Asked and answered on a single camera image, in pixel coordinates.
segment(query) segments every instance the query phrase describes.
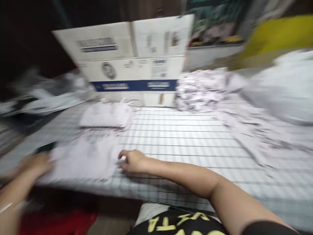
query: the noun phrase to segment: white plastic bag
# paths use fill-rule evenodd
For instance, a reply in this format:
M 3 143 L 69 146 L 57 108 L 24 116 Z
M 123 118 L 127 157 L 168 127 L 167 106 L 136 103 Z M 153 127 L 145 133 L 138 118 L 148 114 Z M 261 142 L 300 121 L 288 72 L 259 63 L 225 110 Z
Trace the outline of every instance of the white plastic bag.
M 313 125 L 312 52 L 294 51 L 252 76 L 243 95 L 256 106 L 295 125 Z

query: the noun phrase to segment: stack of folded fabric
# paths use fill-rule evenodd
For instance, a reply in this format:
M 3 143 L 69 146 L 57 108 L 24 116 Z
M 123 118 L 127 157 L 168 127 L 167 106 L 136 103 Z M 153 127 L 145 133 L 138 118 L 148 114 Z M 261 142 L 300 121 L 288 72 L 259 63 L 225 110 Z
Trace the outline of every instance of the stack of folded fabric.
M 44 183 L 70 179 L 107 180 L 116 169 L 120 151 L 113 135 L 91 141 L 83 134 L 70 144 L 52 150 L 51 160 L 56 160 L 55 167 L 41 180 Z
M 80 127 L 104 127 L 125 131 L 132 121 L 132 107 L 124 101 L 96 103 L 86 109 Z
M 181 111 L 210 112 L 227 93 L 244 85 L 242 78 L 227 68 L 186 73 L 177 81 L 176 105 Z

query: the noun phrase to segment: table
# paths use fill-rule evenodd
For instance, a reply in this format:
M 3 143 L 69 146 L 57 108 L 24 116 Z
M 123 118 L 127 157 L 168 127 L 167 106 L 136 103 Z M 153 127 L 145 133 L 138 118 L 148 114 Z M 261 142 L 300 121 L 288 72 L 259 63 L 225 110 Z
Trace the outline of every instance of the table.
M 70 142 L 81 130 L 79 119 L 89 103 L 65 110 L 0 161 L 0 175 L 36 148 L 53 141 Z M 228 178 L 295 228 L 313 231 L 313 172 L 304 169 L 269 169 L 259 166 L 214 114 L 195 114 L 171 108 L 142 107 L 130 129 L 119 136 L 124 149 L 138 149 L 149 157 L 206 167 Z M 295 159 L 280 157 L 284 162 Z M 311 166 L 312 159 L 305 165 Z M 99 195 L 212 211 L 207 200 L 165 179 L 124 175 L 116 169 L 103 180 L 68 180 L 51 184 Z

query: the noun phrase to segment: blue printed label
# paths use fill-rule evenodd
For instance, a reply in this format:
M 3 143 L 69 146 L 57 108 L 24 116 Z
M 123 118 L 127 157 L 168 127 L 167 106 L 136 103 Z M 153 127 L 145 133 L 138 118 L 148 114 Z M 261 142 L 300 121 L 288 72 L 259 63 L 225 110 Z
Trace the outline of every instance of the blue printed label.
M 97 91 L 175 91 L 176 80 L 91 82 Z

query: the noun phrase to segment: pile of fabric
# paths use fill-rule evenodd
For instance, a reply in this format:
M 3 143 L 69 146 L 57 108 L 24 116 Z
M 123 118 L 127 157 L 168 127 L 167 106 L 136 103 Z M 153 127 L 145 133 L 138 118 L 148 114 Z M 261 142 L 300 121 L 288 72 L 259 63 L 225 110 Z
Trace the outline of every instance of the pile of fabric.
M 84 112 L 80 127 L 84 128 L 115 128 L 125 131 L 132 121 L 132 107 L 128 102 L 107 103 L 100 101 Z
M 279 168 L 275 164 L 276 156 L 305 158 L 313 154 L 312 134 L 304 139 L 303 127 L 290 125 L 291 133 L 287 123 L 270 116 L 266 109 L 233 103 L 216 115 L 261 166 Z
M 227 68 L 186 73 L 177 81 L 176 105 L 181 111 L 210 112 L 227 93 L 237 91 L 245 84 Z
M 80 120 L 80 136 L 69 144 L 58 144 L 52 150 L 53 171 L 43 183 L 68 179 L 108 180 L 116 169 L 117 156 L 122 150 L 117 136 L 132 122 L 131 102 L 106 102 L 104 99 L 89 106 Z

